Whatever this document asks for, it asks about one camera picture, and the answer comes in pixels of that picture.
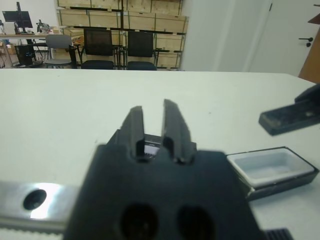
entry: computer monitor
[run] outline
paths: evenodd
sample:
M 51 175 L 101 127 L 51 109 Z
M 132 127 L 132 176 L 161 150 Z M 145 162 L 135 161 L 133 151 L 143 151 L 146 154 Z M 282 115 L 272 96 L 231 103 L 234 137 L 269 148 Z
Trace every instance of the computer monitor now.
M 22 21 L 20 20 L 18 11 L 2 11 L 2 14 L 6 22 L 16 22 L 19 28 L 33 28 L 28 11 L 21 11 L 23 25 Z

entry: door handle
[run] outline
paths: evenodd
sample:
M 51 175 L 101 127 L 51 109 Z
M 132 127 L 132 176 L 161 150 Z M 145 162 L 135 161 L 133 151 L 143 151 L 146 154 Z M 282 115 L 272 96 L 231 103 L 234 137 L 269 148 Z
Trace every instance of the door handle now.
M 299 40 L 308 40 L 310 43 L 314 40 L 313 37 L 309 37 L 309 38 L 299 38 Z

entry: desk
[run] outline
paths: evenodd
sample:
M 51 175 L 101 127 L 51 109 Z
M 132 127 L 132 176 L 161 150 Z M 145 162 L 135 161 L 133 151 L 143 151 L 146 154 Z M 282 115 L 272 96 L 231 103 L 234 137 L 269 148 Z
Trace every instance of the desk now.
M 320 167 L 320 126 L 271 137 L 261 112 L 294 102 L 313 83 L 287 74 L 79 69 L 3 69 L 0 181 L 80 186 L 97 145 L 141 105 L 145 133 L 160 135 L 163 101 L 175 101 L 198 149 L 227 154 L 287 146 Z M 320 176 L 253 201 L 262 229 L 288 228 L 295 240 L 320 235 Z M 0 230 L 1 240 L 60 236 Z
M 42 34 L 0 34 L 0 40 L 4 39 L 46 39 L 47 33 Z

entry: white plastic container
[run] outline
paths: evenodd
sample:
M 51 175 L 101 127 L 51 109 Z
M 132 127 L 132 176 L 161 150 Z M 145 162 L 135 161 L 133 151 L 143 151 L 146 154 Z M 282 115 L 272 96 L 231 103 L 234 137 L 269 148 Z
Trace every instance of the white plastic container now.
M 254 188 L 301 176 L 315 169 L 286 148 L 227 156 L 232 166 Z

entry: white door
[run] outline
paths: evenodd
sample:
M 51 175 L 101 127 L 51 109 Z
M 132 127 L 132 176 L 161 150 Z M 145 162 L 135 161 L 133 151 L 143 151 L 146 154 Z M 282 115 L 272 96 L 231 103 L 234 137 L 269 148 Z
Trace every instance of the white door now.
M 213 71 L 248 72 L 268 20 L 272 0 L 233 0 Z
M 273 0 L 273 5 L 256 49 L 250 72 L 286 73 L 298 76 L 315 38 L 318 25 L 308 23 L 320 13 L 314 0 Z
M 181 69 L 248 72 L 272 0 L 183 0 L 190 17 Z

